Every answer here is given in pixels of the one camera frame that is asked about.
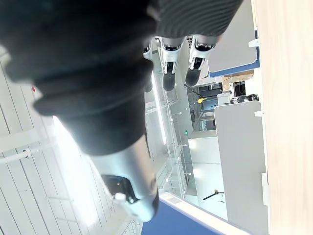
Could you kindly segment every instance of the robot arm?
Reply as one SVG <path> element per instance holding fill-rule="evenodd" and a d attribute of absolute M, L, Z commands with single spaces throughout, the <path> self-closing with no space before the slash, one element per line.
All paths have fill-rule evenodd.
<path fill-rule="evenodd" d="M 60 119 L 113 199 L 142 221 L 153 218 L 158 204 L 144 119 L 153 68 L 143 58 L 145 42 L 162 37 L 163 71 L 175 74 L 184 37 L 219 37 L 242 0 L 159 2 L 158 23 L 147 14 L 149 0 L 122 0 L 118 7 L 114 1 L 3 0 L 0 6 L 0 43 L 12 58 L 7 74 L 39 88 L 36 110 Z M 201 67 L 202 61 L 198 68 L 197 59 L 191 62 Z M 164 87 L 172 86 L 170 77 Z"/>

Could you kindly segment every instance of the ceiling light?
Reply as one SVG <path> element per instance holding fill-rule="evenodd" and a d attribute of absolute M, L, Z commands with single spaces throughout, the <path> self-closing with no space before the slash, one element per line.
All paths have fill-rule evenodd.
<path fill-rule="evenodd" d="M 189 141 L 188 141 L 188 144 L 189 144 L 189 148 L 190 148 L 190 149 L 195 149 L 195 148 L 197 148 L 197 143 L 196 143 L 195 140 L 189 140 Z"/>
<path fill-rule="evenodd" d="M 202 176 L 200 169 L 197 169 L 197 168 L 194 169 L 193 173 L 194 173 L 195 178 L 201 178 L 201 176 Z"/>
<path fill-rule="evenodd" d="M 60 120 L 53 116 L 54 131 L 60 149 L 62 173 L 69 191 L 70 198 L 75 201 L 75 207 L 82 221 L 89 227 L 97 218 L 94 200 L 89 189 L 90 177 L 85 169 L 80 156 L 79 148 L 70 133 L 64 128 Z"/>
<path fill-rule="evenodd" d="M 155 96 L 155 101 L 156 101 L 156 110 L 157 110 L 158 121 L 160 123 L 160 128 L 161 128 L 162 140 L 163 140 L 163 144 L 166 144 L 165 128 L 164 128 L 164 123 L 163 123 L 163 118 L 162 118 L 162 113 L 161 113 L 160 100 L 159 100 L 158 93 L 157 93 L 157 83 L 156 83 L 156 79 L 155 79 L 155 76 L 153 74 L 153 71 L 151 74 L 151 80 L 152 80 L 153 94 Z"/>

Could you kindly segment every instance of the wooden table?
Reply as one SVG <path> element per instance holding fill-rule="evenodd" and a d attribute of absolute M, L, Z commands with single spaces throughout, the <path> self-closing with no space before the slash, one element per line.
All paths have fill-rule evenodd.
<path fill-rule="evenodd" d="M 270 234 L 313 234 L 313 1 L 256 0 Z"/>

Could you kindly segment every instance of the gray panel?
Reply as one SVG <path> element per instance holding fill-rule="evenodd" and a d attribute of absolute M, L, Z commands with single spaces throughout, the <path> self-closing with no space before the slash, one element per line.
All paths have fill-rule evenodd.
<path fill-rule="evenodd" d="M 244 0 L 222 39 L 212 50 L 209 58 L 210 72 L 254 63 L 255 47 L 248 42 L 255 39 L 251 0 Z"/>
<path fill-rule="evenodd" d="M 261 173 L 266 172 L 259 101 L 219 106 L 215 122 L 228 221 L 255 235 L 268 234 Z"/>

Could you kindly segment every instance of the silver metal arm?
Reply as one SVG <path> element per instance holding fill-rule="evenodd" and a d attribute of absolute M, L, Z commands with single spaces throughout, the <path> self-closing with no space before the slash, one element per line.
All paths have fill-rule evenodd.
<path fill-rule="evenodd" d="M 143 222 L 154 217 L 158 191 L 145 135 L 120 152 L 91 160 L 114 202 Z"/>

